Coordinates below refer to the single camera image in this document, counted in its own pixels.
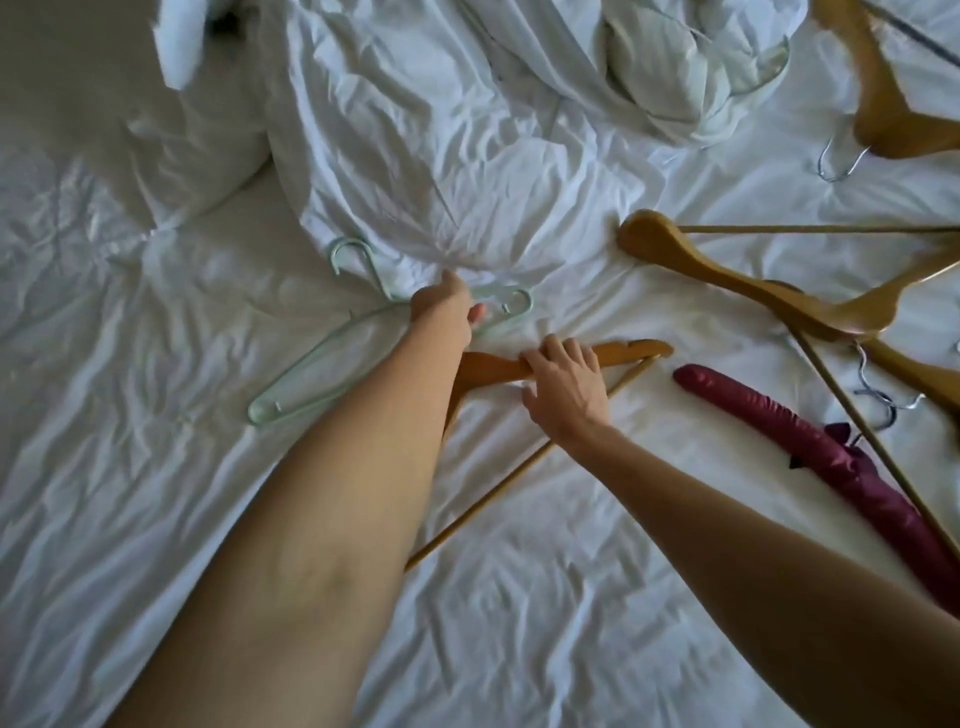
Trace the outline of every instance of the fingers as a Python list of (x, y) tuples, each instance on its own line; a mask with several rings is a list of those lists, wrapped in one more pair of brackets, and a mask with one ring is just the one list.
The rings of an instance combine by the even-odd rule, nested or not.
[(540, 376), (550, 367), (550, 361), (536, 349), (524, 352), (520, 356), (530, 365), (530, 368), (534, 370), (534, 376)]
[(470, 311), (467, 313), (467, 320), (471, 325), (474, 325), (480, 322), (486, 315), (487, 305), (485, 303), (475, 303), (470, 307)]
[(584, 364), (594, 373), (600, 374), (600, 359), (596, 352), (590, 347), (581, 347), (580, 354), (584, 358)]
[(566, 349), (564, 345), (560, 343), (560, 339), (557, 338), (557, 334), (551, 333), (543, 339), (543, 344), (540, 349), (543, 351), (546, 358), (552, 361), (554, 364), (559, 364), (565, 359), (567, 359)]
[(577, 364), (582, 364), (585, 367), (587, 362), (584, 361), (584, 353), (580, 349), (580, 344), (577, 343), (576, 339), (566, 339), (564, 341), (564, 351), (566, 355), (569, 356)]
[(527, 408), (527, 412), (533, 417), (534, 407), (537, 406), (537, 395), (534, 394), (533, 387), (524, 387), (520, 392), (520, 399), (523, 401), (523, 406)]

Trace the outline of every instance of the white duvet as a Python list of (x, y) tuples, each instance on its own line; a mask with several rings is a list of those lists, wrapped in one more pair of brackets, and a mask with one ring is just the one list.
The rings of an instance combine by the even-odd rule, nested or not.
[(604, 276), (617, 221), (656, 204), (650, 160), (669, 152), (650, 132), (729, 136), (776, 87), (804, 13), (801, 0), (271, 3), (271, 148), (321, 250), (356, 234), (394, 288), (445, 265), (556, 305)]

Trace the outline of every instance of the wooden hanger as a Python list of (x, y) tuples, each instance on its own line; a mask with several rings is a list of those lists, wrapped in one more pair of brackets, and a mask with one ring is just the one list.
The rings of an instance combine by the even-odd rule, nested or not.
[[(601, 367), (615, 367), (621, 364), (633, 364), (649, 356), (669, 356), (673, 347), (658, 339), (639, 339), (621, 343), (613, 341), (593, 347), (600, 360)], [(530, 365), (522, 359), (504, 359), (500, 356), (482, 352), (465, 352), (460, 359), (460, 368), (453, 380), (450, 405), (446, 410), (444, 433), (457, 417), (457, 412), (467, 393), (492, 384), (505, 384), (511, 381), (529, 379), (533, 376)]]
[(960, 149), (960, 122), (909, 107), (859, 0), (812, 0), (810, 12), (840, 38), (852, 57), (860, 81), (853, 135), (860, 144), (888, 159)]
[(870, 360), (907, 386), (923, 392), (960, 427), (960, 372), (923, 364), (898, 352), (879, 339), (861, 342)]
[[(672, 347), (667, 346), (671, 352), (673, 351)], [(646, 372), (651, 366), (653, 366), (656, 361), (660, 358), (660, 354), (655, 353), (651, 356), (644, 358), (640, 363), (635, 364), (631, 369), (620, 378), (620, 380), (607, 391), (607, 397), (613, 399), (618, 392), (623, 390), (630, 382), (636, 379), (638, 376)], [(481, 496), (479, 499), (473, 502), (473, 504), (457, 518), (455, 518), (450, 525), (444, 528), (440, 533), (434, 536), (430, 541), (428, 541), (423, 547), (418, 549), (413, 553), (413, 555), (407, 561), (404, 571), (409, 571), (414, 566), (419, 564), (423, 559), (429, 556), (431, 553), (436, 551), (440, 546), (442, 546), (447, 539), (449, 539), (453, 534), (459, 531), (464, 525), (467, 524), (472, 518), (474, 518), (480, 511), (486, 508), (493, 500), (502, 496), (508, 488), (510, 488), (514, 483), (520, 480), (527, 471), (529, 471), (534, 465), (539, 463), (544, 455), (546, 455), (552, 448), (554, 443), (552, 440), (547, 441), (544, 445), (541, 445), (537, 450), (530, 455), (526, 460), (516, 466), (510, 473), (503, 478), (499, 483), (490, 488), (487, 493)]]
[(628, 217), (617, 231), (616, 244), (640, 260), (762, 303), (779, 317), (796, 322), (803, 330), (827, 341), (876, 336), (893, 323), (904, 289), (960, 263), (960, 245), (949, 246), (850, 301), (826, 303), (714, 263), (693, 246), (670, 218), (655, 210), (640, 210)]

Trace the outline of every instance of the wooden hanger bar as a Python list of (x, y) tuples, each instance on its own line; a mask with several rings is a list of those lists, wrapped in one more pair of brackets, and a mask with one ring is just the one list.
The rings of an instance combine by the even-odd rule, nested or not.
[[(648, 356), (669, 356), (673, 347), (658, 339), (639, 339), (627, 343), (613, 341), (593, 347), (593, 352), (603, 368), (621, 364), (633, 364)], [(453, 380), (450, 405), (446, 410), (444, 432), (456, 419), (464, 396), (474, 389), (492, 384), (529, 379), (533, 376), (530, 365), (522, 359), (504, 359), (482, 352), (465, 352), (460, 359), (460, 368)]]
[(860, 144), (888, 159), (960, 149), (960, 122), (909, 107), (859, 0), (811, 0), (810, 12), (851, 55), (860, 81), (860, 103), (853, 118), (853, 135)]
[(893, 323), (904, 289), (960, 264), (960, 245), (950, 246), (861, 296), (844, 303), (826, 303), (713, 262), (670, 218), (655, 210), (640, 210), (628, 217), (617, 231), (616, 244), (640, 260), (746, 296), (827, 341), (876, 336)]
[(946, 61), (950, 65), (954, 65), (957, 68), (960, 68), (960, 56), (957, 56), (952, 51), (949, 51), (947, 48), (944, 48), (940, 43), (931, 38), (930, 36), (925, 35), (921, 31), (914, 28), (905, 20), (897, 17), (892, 12), (888, 11), (886, 8), (882, 8), (879, 5), (868, 2), (867, 0), (861, 0), (863, 7), (867, 9), (867, 12), (875, 18), (878, 18), (885, 22), (887, 25), (891, 25), (896, 28), (898, 31), (903, 33), (905, 36), (909, 37), (915, 43), (919, 43), (926, 50), (932, 53), (934, 56), (939, 58), (941, 61)]
[[(672, 352), (673, 349), (667, 345), (667, 348)], [(630, 382), (636, 379), (638, 376), (643, 374), (647, 369), (649, 369), (654, 362), (656, 362), (661, 356), (669, 356), (669, 353), (659, 354), (654, 353), (643, 359), (639, 364), (636, 364), (630, 371), (627, 372), (620, 380), (607, 392), (608, 397), (613, 397), (617, 392), (622, 390)], [(476, 516), (480, 511), (486, 508), (492, 500), (502, 496), (506, 490), (516, 483), (520, 478), (529, 471), (534, 465), (539, 463), (543, 456), (546, 455), (553, 448), (553, 442), (547, 442), (545, 445), (540, 446), (537, 450), (530, 455), (526, 460), (516, 466), (510, 473), (503, 478), (499, 483), (490, 488), (487, 493), (480, 497), (475, 503), (473, 503), (466, 511), (464, 511), (460, 516), (458, 516), (449, 526), (444, 530), (438, 533), (434, 538), (432, 538), (426, 545), (417, 550), (413, 556), (407, 561), (407, 565), (404, 567), (404, 571), (409, 571), (414, 566), (419, 564), (423, 559), (429, 556), (431, 553), (436, 551), (440, 546), (444, 544), (453, 534), (459, 531), (464, 525), (467, 524), (474, 516)]]
[(817, 353), (816, 349), (814, 349), (813, 345), (810, 343), (810, 340), (801, 330), (792, 326), (789, 321), (784, 321), (784, 323), (790, 330), (790, 333), (793, 335), (794, 339), (796, 339), (797, 344), (799, 344), (800, 348), (804, 351), (804, 354), (806, 354), (806, 358), (809, 359), (810, 363), (813, 365), (813, 368), (817, 370), (817, 374), (820, 375), (820, 378), (824, 381), (827, 387), (829, 387), (830, 391), (837, 398), (837, 401), (840, 402), (840, 405), (844, 408), (844, 411), (847, 412), (847, 416), (850, 417), (856, 428), (861, 432), (861, 434), (863, 434), (867, 442), (870, 443), (870, 447), (874, 449), (874, 452), (880, 458), (880, 461), (883, 463), (883, 465), (886, 466), (886, 469), (890, 472), (890, 475), (892, 475), (894, 480), (897, 481), (897, 484), (900, 486), (903, 494), (910, 498), (910, 502), (913, 503), (920, 515), (924, 517), (924, 520), (941, 538), (944, 545), (949, 549), (950, 553), (952, 553), (955, 558), (960, 560), (960, 546), (949, 534), (949, 532), (940, 524), (940, 522), (937, 521), (936, 516), (933, 515), (933, 512), (926, 505), (923, 497), (921, 497), (920, 492), (914, 487), (913, 483), (910, 482), (910, 479), (903, 473), (903, 471), (900, 469), (900, 466), (897, 465), (897, 461), (893, 459), (887, 448), (883, 446), (883, 443), (880, 442), (874, 431), (867, 424), (867, 421), (863, 419), (863, 415), (860, 414), (860, 411), (853, 404), (850, 397), (848, 397), (847, 393), (844, 392), (843, 387), (840, 386), (840, 383), (830, 372), (829, 368), (820, 357), (820, 354)]
[(767, 234), (778, 232), (875, 234), (882, 232), (909, 232), (930, 234), (932, 232), (960, 232), (960, 225), (681, 225), (680, 232), (723, 232), (733, 235)]

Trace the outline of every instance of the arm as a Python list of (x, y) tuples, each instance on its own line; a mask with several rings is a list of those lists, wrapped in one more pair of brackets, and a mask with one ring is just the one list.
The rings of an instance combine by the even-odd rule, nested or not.
[(528, 352), (531, 417), (601, 480), (764, 680), (815, 726), (948, 725), (960, 716), (960, 623), (769, 521), (610, 425), (588, 350)]
[(389, 624), (433, 479), (469, 291), (420, 291), (396, 349), (264, 482), (108, 726), (337, 726)]

